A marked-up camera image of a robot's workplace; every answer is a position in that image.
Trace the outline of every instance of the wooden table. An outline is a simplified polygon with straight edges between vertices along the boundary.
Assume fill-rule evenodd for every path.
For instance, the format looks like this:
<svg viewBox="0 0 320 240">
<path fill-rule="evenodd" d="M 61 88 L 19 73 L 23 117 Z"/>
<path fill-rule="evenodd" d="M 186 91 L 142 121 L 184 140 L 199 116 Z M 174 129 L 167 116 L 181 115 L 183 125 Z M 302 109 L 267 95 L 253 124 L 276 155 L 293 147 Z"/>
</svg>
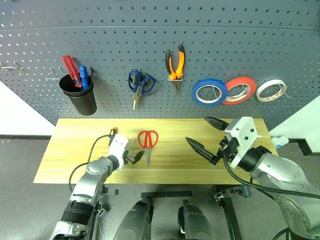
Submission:
<svg viewBox="0 0 320 240">
<path fill-rule="evenodd" d="M 254 147 L 262 145 L 273 154 L 277 151 L 270 138 L 263 119 L 254 120 L 258 138 Z M 223 160 L 212 167 L 188 145 L 185 136 L 202 143 L 216 154 L 219 142 L 225 136 L 203 119 L 112 119 L 112 118 L 60 118 L 50 139 L 43 159 L 34 178 L 34 183 L 66 184 L 71 171 L 87 161 L 95 139 L 109 134 L 117 127 L 119 134 L 130 139 L 129 154 L 134 156 L 142 148 L 137 135 L 142 130 L 155 130 L 159 141 L 151 151 L 150 168 L 146 167 L 146 155 L 135 165 L 130 162 L 119 171 L 114 171 L 107 183 L 115 184 L 237 184 L 225 170 Z M 91 160 L 106 156 L 108 138 L 100 139 L 92 153 Z M 85 172 L 79 168 L 73 183 Z M 249 180 L 247 172 L 237 167 L 234 172 Z"/>
</svg>

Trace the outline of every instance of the pegboard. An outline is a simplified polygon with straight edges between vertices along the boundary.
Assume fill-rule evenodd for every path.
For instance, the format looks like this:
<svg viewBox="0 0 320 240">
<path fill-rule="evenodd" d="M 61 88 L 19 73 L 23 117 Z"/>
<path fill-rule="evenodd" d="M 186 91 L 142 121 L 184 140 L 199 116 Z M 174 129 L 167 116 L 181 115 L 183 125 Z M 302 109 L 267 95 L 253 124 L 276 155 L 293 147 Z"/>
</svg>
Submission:
<svg viewBox="0 0 320 240">
<path fill-rule="evenodd" d="M 0 61 L 23 71 L 0 80 L 46 119 L 83 118 L 59 88 L 45 80 L 61 56 L 92 66 L 97 112 L 90 118 L 264 118 L 269 130 L 320 94 L 319 1 L 1 1 Z M 165 68 L 171 49 L 185 48 L 176 96 Z M 156 78 L 151 94 L 132 111 L 130 67 Z M 252 77 L 260 86 L 282 79 L 287 94 L 273 102 L 251 99 L 205 107 L 191 91 L 202 79 Z"/>
</svg>

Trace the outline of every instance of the blue screwdriver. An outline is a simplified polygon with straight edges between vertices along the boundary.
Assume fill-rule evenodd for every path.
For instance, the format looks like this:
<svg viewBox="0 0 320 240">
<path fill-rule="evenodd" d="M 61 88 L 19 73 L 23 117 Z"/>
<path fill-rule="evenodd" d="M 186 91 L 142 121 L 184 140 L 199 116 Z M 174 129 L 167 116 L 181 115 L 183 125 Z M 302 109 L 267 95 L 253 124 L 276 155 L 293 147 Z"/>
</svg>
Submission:
<svg viewBox="0 0 320 240">
<path fill-rule="evenodd" d="M 86 90 L 87 88 L 89 88 L 89 78 L 88 78 L 87 68 L 86 66 L 81 65 L 79 70 L 80 70 L 80 77 L 82 80 L 83 90 Z"/>
</svg>

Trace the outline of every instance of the pen holder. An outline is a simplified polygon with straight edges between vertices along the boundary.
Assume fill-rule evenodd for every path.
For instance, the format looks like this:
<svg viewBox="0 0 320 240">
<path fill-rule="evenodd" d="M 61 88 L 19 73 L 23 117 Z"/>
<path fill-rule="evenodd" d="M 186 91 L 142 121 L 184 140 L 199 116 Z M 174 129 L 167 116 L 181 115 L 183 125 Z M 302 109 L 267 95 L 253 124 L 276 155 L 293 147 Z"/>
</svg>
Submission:
<svg viewBox="0 0 320 240">
<path fill-rule="evenodd" d="M 86 90 L 76 87 L 70 75 L 65 75 L 59 81 L 59 86 L 65 95 L 71 100 L 72 104 L 79 114 L 89 116 L 97 111 L 97 104 L 94 96 L 94 83 L 91 78 L 89 80 L 89 87 Z"/>
</svg>

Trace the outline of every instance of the scissors blade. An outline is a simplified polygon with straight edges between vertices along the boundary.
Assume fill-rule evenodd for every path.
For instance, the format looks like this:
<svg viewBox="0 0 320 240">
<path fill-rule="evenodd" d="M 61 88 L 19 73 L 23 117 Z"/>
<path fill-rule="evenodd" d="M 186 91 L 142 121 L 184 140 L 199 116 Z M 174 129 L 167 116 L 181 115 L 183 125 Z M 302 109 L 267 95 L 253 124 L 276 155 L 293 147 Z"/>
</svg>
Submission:
<svg viewBox="0 0 320 240">
<path fill-rule="evenodd" d="M 139 102 L 139 95 L 137 93 L 133 94 L 133 111 L 136 109 L 136 105 Z"/>
<path fill-rule="evenodd" d="M 145 149 L 145 153 L 146 153 L 146 166 L 149 168 L 150 166 L 150 152 L 151 152 L 151 148 L 147 147 Z"/>
</svg>

